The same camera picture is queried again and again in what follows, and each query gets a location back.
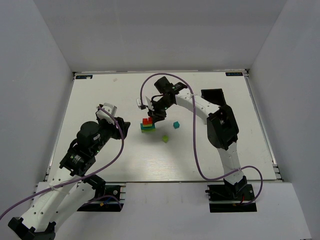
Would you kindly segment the teal arch block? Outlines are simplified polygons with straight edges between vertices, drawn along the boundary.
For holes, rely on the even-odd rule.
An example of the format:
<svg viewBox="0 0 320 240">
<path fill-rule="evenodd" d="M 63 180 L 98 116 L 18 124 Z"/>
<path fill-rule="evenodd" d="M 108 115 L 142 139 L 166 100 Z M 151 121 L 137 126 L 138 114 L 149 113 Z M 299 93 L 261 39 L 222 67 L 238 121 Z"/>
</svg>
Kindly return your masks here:
<svg viewBox="0 0 320 240">
<path fill-rule="evenodd" d="M 155 128 L 156 128 L 156 127 L 155 127 L 154 124 L 152 124 L 152 125 L 150 125 L 150 126 L 144 126 L 142 123 L 140 124 L 140 129 L 141 129 L 141 130 L 144 130 L 144 131 L 151 130 L 151 129 L 155 129 Z"/>
</svg>

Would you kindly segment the lime green arch block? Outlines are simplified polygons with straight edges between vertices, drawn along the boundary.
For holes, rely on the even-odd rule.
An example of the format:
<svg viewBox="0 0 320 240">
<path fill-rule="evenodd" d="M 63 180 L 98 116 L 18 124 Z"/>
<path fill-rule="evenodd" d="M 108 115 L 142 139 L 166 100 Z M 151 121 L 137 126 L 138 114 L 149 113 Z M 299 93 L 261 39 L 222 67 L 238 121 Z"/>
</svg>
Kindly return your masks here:
<svg viewBox="0 0 320 240">
<path fill-rule="evenodd" d="M 152 132 L 155 132 L 156 129 L 141 129 L 141 132 L 142 133 L 152 133 Z"/>
</svg>

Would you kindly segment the teal small cube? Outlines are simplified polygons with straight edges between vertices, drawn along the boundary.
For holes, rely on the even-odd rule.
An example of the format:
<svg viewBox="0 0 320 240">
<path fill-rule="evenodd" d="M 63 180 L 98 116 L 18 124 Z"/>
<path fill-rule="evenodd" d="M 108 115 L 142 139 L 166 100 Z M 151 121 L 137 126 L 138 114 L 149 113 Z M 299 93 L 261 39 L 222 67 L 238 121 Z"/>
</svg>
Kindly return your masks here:
<svg viewBox="0 0 320 240">
<path fill-rule="evenodd" d="M 180 123 L 179 123 L 178 121 L 174 122 L 174 123 L 173 123 L 173 127 L 174 127 L 175 129 L 178 129 L 178 128 L 180 127 Z"/>
</svg>

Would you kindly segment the lime green small cube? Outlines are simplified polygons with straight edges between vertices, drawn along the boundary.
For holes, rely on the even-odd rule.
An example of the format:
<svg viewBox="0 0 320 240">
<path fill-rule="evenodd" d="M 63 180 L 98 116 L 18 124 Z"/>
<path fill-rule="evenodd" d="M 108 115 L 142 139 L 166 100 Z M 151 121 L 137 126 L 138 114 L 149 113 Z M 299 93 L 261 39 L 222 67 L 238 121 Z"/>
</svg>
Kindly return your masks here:
<svg viewBox="0 0 320 240">
<path fill-rule="evenodd" d="M 169 141 L 169 137 L 168 137 L 167 135 L 163 135 L 163 136 L 162 136 L 162 141 L 163 141 L 164 143 L 167 143 L 167 142 Z"/>
</svg>

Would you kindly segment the black plastic bin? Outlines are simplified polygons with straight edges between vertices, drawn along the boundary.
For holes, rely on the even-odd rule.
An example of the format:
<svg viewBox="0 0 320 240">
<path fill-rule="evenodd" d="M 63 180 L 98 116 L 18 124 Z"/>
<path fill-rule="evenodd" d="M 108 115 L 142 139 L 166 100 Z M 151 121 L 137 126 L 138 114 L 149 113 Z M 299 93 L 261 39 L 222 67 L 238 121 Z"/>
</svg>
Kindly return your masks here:
<svg viewBox="0 0 320 240">
<path fill-rule="evenodd" d="M 202 89 L 201 97 L 206 101 L 218 105 L 220 107 L 226 105 L 226 100 L 224 96 L 224 92 L 221 88 L 215 89 Z"/>
</svg>

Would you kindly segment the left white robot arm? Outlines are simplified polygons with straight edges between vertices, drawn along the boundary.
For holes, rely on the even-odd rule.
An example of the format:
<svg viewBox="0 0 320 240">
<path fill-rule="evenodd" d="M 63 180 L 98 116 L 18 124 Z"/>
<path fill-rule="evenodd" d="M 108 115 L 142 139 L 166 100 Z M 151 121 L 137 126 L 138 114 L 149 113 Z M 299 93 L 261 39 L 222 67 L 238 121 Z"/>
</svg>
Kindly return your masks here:
<svg viewBox="0 0 320 240">
<path fill-rule="evenodd" d="M 97 121 L 81 125 L 48 188 L 39 192 L 22 216 L 9 221 L 8 227 L 21 240 L 53 240 L 58 227 L 85 202 L 111 197 L 97 172 L 86 173 L 110 139 L 123 141 L 127 137 L 131 124 L 103 109 L 95 115 Z"/>
</svg>

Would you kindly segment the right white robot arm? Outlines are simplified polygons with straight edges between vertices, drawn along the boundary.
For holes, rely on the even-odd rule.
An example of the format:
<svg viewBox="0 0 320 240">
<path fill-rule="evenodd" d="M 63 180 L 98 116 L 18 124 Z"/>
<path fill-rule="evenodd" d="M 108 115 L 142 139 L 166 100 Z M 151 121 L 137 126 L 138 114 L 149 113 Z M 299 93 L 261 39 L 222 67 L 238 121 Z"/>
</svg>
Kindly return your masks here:
<svg viewBox="0 0 320 240">
<path fill-rule="evenodd" d="M 232 108 L 226 104 L 221 89 L 205 89 L 196 95 L 184 82 L 173 84 L 163 76 L 154 83 L 160 93 L 159 100 L 147 98 L 148 115 L 154 122 L 163 121 L 167 109 L 172 105 L 192 112 L 206 125 L 207 138 L 219 153 L 226 191 L 233 198 L 240 195 L 247 185 L 247 178 L 241 170 L 237 152 L 239 127 Z"/>
</svg>

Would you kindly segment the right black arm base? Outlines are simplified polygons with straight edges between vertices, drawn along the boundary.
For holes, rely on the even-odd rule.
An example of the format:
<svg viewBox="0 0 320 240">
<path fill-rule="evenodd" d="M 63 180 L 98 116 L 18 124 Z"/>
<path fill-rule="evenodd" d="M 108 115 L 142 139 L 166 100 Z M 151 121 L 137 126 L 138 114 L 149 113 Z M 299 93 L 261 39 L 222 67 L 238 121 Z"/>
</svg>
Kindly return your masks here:
<svg viewBox="0 0 320 240">
<path fill-rule="evenodd" d="M 248 184 L 242 192 L 234 197 L 230 195 L 223 184 L 207 186 L 205 193 L 208 195 L 210 213 L 253 213 L 257 212 L 254 190 Z"/>
</svg>

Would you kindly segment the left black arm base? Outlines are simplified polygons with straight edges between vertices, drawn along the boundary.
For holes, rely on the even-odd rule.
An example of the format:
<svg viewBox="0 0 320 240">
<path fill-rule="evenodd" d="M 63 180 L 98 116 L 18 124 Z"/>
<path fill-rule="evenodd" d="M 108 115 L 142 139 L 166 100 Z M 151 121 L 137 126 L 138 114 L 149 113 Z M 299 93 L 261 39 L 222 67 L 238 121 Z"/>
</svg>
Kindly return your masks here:
<svg viewBox="0 0 320 240">
<path fill-rule="evenodd" d="M 123 196 L 124 185 L 107 184 L 107 182 L 93 175 L 82 181 L 89 189 L 93 190 L 93 198 L 84 203 L 78 212 L 115 212 L 119 213 L 123 206 L 125 198 Z"/>
</svg>

